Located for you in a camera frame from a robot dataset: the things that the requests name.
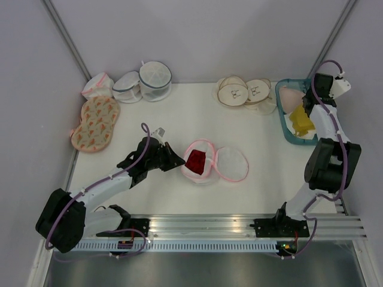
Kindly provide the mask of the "yellow red bra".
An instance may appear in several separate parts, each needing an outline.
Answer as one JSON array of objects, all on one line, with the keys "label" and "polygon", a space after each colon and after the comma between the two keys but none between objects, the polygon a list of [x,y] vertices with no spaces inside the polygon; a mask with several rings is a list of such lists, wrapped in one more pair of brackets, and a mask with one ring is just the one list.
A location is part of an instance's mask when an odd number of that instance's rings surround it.
[{"label": "yellow red bra", "polygon": [[297,137],[305,137],[315,132],[313,122],[307,116],[302,105],[298,106],[290,115],[289,120],[292,123],[294,135]]}]

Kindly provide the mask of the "white pink-zip mesh laundry bag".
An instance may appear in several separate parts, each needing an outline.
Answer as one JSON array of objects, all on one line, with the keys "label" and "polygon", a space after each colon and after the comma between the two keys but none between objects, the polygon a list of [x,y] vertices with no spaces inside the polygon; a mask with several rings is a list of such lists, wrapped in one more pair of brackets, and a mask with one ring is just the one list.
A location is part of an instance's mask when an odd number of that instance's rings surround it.
[{"label": "white pink-zip mesh laundry bag", "polygon": [[202,175],[197,175],[191,170],[181,166],[182,174],[199,185],[209,185],[219,179],[228,182],[243,181],[249,171],[249,164],[246,157],[240,150],[228,146],[216,148],[207,139],[198,139],[192,142],[184,153],[184,160],[187,161],[193,149],[206,152],[205,170]]}]

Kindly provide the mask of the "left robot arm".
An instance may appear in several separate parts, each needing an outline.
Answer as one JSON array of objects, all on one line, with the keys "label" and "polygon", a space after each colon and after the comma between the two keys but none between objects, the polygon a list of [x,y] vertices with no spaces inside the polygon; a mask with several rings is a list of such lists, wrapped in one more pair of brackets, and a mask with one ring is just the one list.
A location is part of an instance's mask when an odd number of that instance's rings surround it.
[{"label": "left robot arm", "polygon": [[103,211],[95,209],[111,197],[142,182],[148,172],[167,172],[185,165],[168,142],[145,137],[135,151],[114,168],[109,175],[86,188],[71,192],[61,188],[49,196],[35,229],[45,238],[45,248],[61,253],[71,251],[83,237],[109,235],[123,237],[130,231],[130,214],[117,205]]}]

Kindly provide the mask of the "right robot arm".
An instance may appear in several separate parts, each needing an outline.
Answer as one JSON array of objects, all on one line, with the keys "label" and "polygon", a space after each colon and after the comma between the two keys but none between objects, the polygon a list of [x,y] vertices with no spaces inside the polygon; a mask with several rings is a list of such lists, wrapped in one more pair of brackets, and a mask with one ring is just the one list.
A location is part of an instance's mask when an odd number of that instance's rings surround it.
[{"label": "right robot arm", "polygon": [[361,146],[350,141],[338,120],[332,95],[336,81],[345,82],[341,77],[315,74],[303,97],[303,109],[315,126],[318,142],[305,166],[305,183],[282,206],[285,215],[273,221],[273,229],[280,236],[294,230],[293,220],[308,220],[309,211],[320,200],[338,200],[349,186],[360,158]]}]

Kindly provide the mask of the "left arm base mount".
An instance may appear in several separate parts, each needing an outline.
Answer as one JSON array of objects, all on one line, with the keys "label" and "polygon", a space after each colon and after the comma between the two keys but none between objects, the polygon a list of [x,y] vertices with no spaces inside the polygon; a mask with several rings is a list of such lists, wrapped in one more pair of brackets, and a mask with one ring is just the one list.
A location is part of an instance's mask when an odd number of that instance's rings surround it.
[{"label": "left arm base mount", "polygon": [[123,219],[121,224],[114,230],[114,232],[101,232],[96,237],[140,237],[134,230],[140,231],[145,237],[148,236],[150,229],[150,220],[148,218],[131,218]]}]

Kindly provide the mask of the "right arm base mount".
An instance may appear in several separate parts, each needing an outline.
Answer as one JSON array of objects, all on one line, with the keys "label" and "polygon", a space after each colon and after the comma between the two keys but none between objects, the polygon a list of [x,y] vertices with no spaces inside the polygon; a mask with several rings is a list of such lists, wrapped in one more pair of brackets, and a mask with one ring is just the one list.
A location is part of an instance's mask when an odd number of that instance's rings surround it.
[{"label": "right arm base mount", "polygon": [[283,219],[278,222],[275,218],[255,219],[250,224],[257,238],[308,238],[310,236],[306,221]]}]

